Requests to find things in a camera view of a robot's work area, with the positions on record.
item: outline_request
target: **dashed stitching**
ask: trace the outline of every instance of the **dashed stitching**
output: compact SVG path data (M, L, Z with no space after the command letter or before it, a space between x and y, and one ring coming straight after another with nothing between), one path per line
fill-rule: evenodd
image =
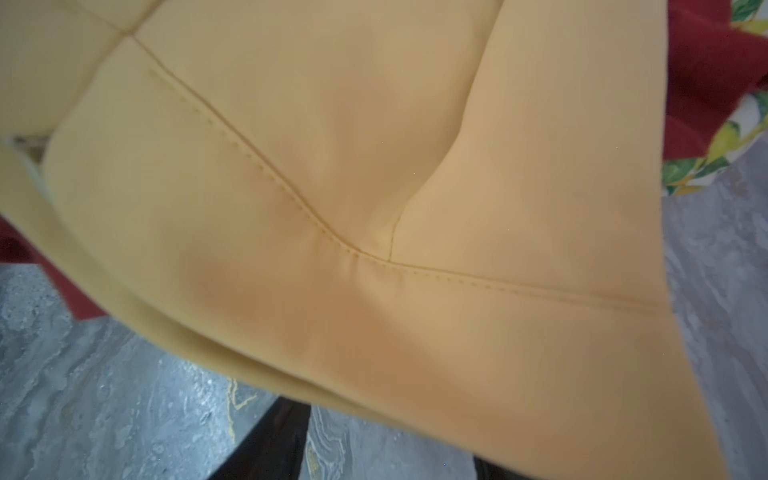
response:
M337 245L338 247L341 247L343 251L346 251L347 253L354 253L355 257L369 261L370 263L374 263L375 265L384 266L385 268L391 268L394 270L411 273L413 276L423 276L425 278L430 278L435 280L445 280L450 283L457 283L458 285L471 286L474 288L482 288L485 290L495 290L498 292L510 293L513 295L521 296L521 297L553 300L559 303L570 303L574 305L598 307L598 308L604 308L607 310L614 310L618 312L655 314L655 313L662 313L664 311L660 307L655 307L655 306L642 306L639 304L617 305L616 303L619 303L621 300L615 300L616 303L610 303L610 300L603 300L594 296L589 296L589 297L585 297L589 299L588 301L585 301L577 298L570 298L569 296L565 296L565 295L558 295L550 290L548 290L546 293L531 291L535 287L501 286L501 285L490 283L490 282L467 280L467 279L461 278L458 275L450 276L450 275L444 275L439 273L430 273L424 270L417 270L418 267L407 267L407 266L398 265L395 263L391 263L390 261L382 260L382 259L379 259L378 257L374 257L370 253L366 253L366 252L359 251L357 249L350 248L348 244L341 241L341 239L338 238L336 235L334 235L332 232L329 232L328 229L323 225L323 223L320 220L318 220L312 212L307 211L306 206L303 204L303 202L299 198L296 197L292 189L290 189L287 185L285 185L285 183L282 182L282 180L278 179L278 177L276 177L273 174L271 169L268 169L267 166L261 163L261 156L258 154L255 154L251 150L250 146L247 146L237 136L233 137L234 134L229 131L229 128L223 128L220 122L212 120L205 112L203 112L203 110L198 105L196 105L189 98L187 98L186 95L182 94L179 91L179 89L173 85L173 83L171 83L168 79L166 79L163 74L155 71L154 69L150 69L149 72L152 74L154 78L159 80L160 83L165 88L173 92L175 96L179 97L185 104L191 107L195 113L199 114L206 121L207 124L213 127L214 130L218 134L220 134L228 143L232 144L238 152L243 154L246 158L253 160L256 166L259 168L259 170L262 173L264 173L264 175L267 178L269 178L270 181L275 183L275 185L277 185L278 188L285 193L288 199L291 200L291 202L304 214L304 216L313 225L315 225L315 227L322 234L330 238L331 241L334 242L334 244ZM392 240L394 240L394 229L392 229ZM578 293L573 293L572 295L581 296Z

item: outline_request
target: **dark red garment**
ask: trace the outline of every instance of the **dark red garment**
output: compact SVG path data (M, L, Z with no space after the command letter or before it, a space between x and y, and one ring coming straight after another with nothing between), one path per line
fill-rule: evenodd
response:
M768 38L730 27L730 0L669 0L664 160L703 157L744 95L768 89Z
M87 320L107 315L3 217L0 217L0 263L36 263L40 265L61 294L61 298L64 299L75 319Z

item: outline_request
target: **gray marble surface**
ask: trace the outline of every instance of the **gray marble surface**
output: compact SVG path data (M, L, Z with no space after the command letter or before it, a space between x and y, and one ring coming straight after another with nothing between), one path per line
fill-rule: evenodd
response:
M768 142L664 200L675 312L734 480L768 478ZM0 266L0 478L202 480L274 395L109 319L73 323L34 266ZM314 408L303 480L470 480L472 457Z

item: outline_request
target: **red fabric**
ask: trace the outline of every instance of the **red fabric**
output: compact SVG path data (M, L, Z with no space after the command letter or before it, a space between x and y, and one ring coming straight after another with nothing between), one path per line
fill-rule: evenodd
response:
M768 89L768 38L730 27L730 0L669 0L664 160L702 157L750 91Z
M75 319L87 320L107 315L3 217L0 217L0 263L37 263L40 265L61 294Z

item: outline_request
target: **tan cloth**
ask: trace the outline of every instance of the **tan cloth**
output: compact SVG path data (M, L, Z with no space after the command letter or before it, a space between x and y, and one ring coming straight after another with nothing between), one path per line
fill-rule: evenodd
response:
M0 213L104 308L534 477L726 478L664 282L663 2L154 3L0 0L0 131L54 132Z

